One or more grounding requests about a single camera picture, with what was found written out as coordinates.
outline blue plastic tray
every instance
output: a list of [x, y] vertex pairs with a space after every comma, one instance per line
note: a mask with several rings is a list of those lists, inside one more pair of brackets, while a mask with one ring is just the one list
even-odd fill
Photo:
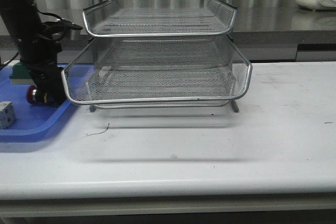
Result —
[[11, 101], [16, 115], [15, 122], [0, 130], [0, 142], [38, 142], [43, 139], [70, 106], [66, 100], [60, 107], [43, 104], [29, 104], [26, 91], [29, 85], [14, 85], [10, 82], [10, 68], [0, 71], [0, 102]]

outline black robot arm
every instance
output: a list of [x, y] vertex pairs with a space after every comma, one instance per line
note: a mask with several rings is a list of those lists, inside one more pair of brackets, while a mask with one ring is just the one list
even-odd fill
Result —
[[27, 68], [36, 89], [30, 89], [27, 100], [60, 105], [66, 99], [57, 66], [58, 43], [69, 30], [82, 27], [57, 15], [60, 22], [42, 23], [35, 0], [0, 0], [0, 15], [20, 53], [20, 61]]

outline silver mesh tray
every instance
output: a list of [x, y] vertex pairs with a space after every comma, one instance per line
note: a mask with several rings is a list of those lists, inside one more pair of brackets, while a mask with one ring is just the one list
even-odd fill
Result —
[[100, 38], [62, 71], [62, 79], [75, 104], [174, 106], [238, 99], [250, 73], [251, 64], [225, 35]]
[[112, 0], [83, 12], [94, 37], [225, 34], [235, 16], [236, 8], [219, 0]]

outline white dice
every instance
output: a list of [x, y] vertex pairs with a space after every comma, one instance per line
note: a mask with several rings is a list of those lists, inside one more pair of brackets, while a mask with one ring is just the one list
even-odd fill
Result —
[[15, 121], [12, 102], [0, 102], [0, 130], [8, 128]]

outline black cable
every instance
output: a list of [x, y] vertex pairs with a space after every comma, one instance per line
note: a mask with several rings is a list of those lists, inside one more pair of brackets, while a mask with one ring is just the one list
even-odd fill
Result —
[[51, 41], [60, 41], [60, 40], [62, 40], [62, 39], [65, 37], [66, 31], [67, 31], [67, 25], [66, 25], [64, 19], [61, 18], [60, 16], [58, 16], [58, 15], [55, 14], [55, 13], [43, 13], [43, 12], [40, 12], [39, 9], [37, 9], [37, 8], [36, 8], [36, 10], [37, 10], [39, 13], [43, 14], [43, 15], [58, 18], [60, 21], [62, 21], [63, 26], [64, 26], [64, 28], [63, 28], [63, 32], [62, 32], [62, 34], [61, 34], [58, 38], [56, 38], [56, 39], [49, 39], [49, 38], [47, 38], [47, 37], [45, 37], [45, 36], [42, 36], [42, 39], [51, 40]]
[[17, 56], [19, 55], [19, 52], [17, 52], [12, 59], [10, 59], [8, 62], [6, 62], [3, 65], [0, 65], [0, 71], [3, 70], [9, 63], [11, 63]]

